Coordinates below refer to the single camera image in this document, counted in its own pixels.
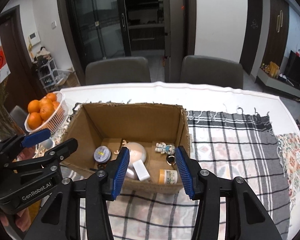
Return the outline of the person's left hand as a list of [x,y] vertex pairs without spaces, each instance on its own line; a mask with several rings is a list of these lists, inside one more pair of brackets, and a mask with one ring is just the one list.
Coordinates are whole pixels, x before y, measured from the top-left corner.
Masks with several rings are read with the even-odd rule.
[[[31,226],[31,217],[29,209],[26,208],[16,214],[17,218],[15,219],[15,225],[22,231],[25,232]],[[6,215],[0,212],[0,221],[3,226],[9,226],[9,221]]]

